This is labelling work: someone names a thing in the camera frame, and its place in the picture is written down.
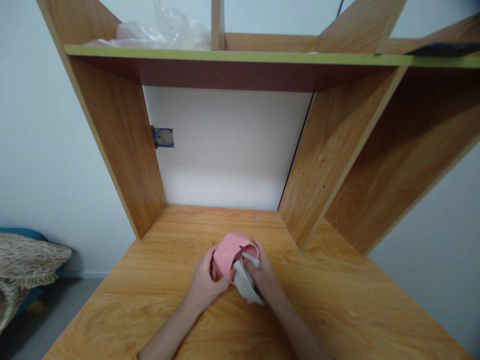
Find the patterned blanket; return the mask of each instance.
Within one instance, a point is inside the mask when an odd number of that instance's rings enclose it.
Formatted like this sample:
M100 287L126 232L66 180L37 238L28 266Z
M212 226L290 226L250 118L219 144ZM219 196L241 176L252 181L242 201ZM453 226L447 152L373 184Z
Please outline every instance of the patterned blanket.
M0 334L30 289L53 283L71 256L66 246L0 232Z

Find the plastic bag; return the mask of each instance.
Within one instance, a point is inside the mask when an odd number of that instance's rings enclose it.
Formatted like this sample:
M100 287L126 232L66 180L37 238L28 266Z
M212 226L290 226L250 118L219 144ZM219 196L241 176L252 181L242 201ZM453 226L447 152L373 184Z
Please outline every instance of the plastic bag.
M200 22L187 17L170 0L154 0L155 24L121 23L116 39L97 39L87 46L138 49L210 50L210 33Z

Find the pink mug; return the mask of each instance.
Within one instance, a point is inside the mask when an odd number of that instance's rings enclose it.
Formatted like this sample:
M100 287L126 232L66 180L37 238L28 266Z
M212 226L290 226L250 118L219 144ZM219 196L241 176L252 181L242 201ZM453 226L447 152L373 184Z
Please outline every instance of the pink mug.
M226 234L213 253L211 278L215 280L217 275L222 278L227 275L233 264L242 256L242 252L246 252L257 259L260 256L257 247L244 233L229 232Z

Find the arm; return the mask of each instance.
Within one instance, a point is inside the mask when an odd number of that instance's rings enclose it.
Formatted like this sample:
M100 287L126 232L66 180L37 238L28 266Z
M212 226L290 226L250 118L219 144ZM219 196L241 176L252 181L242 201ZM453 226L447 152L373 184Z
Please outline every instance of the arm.
M253 281L276 314L299 359L333 359L289 302L262 244L252 236L260 251L260 267L243 259Z
M218 295L228 289L235 269L230 270L228 275L218 282L214 282L210 277L210 262L217 246L210 247L195 266L185 298L140 351L139 360L172 359L200 314Z

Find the wooden shelf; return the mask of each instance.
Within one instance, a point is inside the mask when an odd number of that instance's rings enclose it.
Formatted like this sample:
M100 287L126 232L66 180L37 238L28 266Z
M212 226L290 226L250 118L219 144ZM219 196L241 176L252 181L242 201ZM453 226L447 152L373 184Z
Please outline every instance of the wooden shelf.
M136 241L45 359L132 359L182 300L196 262L227 232L264 244L289 299L337 359L467 359L405 291L325 220L304 253L276 211L170 205ZM232 286L201 315L177 359L290 359L267 306Z
M373 55L318 52L161 50L85 45L64 45L68 55L156 60L217 61L242 63L286 63L318 65L409 66L424 68L480 68L480 58Z
M387 67L480 68L480 57L193 51L65 45L70 56L137 84L319 92Z

